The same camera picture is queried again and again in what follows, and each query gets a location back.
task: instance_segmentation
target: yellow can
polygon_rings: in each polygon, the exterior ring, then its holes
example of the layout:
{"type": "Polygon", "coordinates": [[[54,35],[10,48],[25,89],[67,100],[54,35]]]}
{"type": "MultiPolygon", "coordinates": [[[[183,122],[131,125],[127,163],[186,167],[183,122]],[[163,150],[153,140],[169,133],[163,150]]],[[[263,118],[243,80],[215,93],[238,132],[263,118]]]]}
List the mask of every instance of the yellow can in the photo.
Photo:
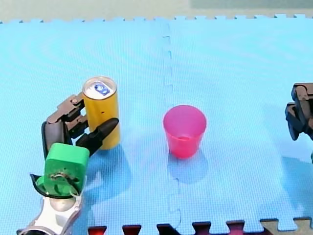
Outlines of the yellow can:
{"type": "MultiPolygon", "coordinates": [[[[90,132],[110,118],[118,118],[117,87],[108,77],[93,77],[83,86],[83,99],[90,132]]],[[[111,149],[120,143],[120,125],[103,140],[101,149],[111,149]]]]}

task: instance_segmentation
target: blue foam mat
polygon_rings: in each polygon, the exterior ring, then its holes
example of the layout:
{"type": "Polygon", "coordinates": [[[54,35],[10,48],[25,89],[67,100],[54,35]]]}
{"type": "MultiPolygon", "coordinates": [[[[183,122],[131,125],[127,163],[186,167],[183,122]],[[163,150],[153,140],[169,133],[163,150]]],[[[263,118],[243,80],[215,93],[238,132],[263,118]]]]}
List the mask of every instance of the blue foam mat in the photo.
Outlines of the blue foam mat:
{"type": "Polygon", "coordinates": [[[123,138],[90,160],[74,234],[139,224],[148,235],[169,223],[188,235],[205,221],[217,234],[229,220],[257,232],[260,219],[295,229],[293,218],[313,213],[312,148],[305,136],[290,139],[284,109],[293,83],[312,81],[310,28],[312,19],[280,15],[1,24],[0,234],[40,211],[28,174],[43,172],[41,123],[95,75],[118,84],[123,138]],[[184,162],[168,154],[161,125],[182,103],[209,123],[201,149],[184,162]]]}

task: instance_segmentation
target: pink plastic cup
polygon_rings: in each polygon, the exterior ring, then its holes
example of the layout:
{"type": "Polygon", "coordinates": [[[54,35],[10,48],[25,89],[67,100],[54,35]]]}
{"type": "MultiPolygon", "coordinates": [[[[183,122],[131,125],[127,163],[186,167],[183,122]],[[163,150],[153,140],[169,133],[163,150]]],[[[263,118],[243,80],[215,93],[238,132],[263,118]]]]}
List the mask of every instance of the pink plastic cup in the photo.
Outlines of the pink plastic cup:
{"type": "Polygon", "coordinates": [[[189,158],[199,149],[206,129],[206,118],[197,108],[179,105],[164,116],[163,126],[170,152],[178,158],[189,158]]]}

